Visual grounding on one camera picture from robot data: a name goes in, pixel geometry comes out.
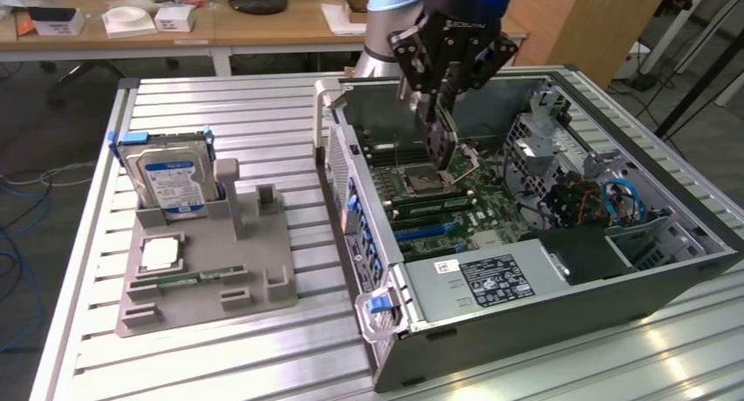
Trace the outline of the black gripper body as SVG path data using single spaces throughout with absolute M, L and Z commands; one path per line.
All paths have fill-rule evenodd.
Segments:
M 438 67 L 462 39 L 496 38 L 510 0 L 426 0 L 426 13 L 440 13 Z

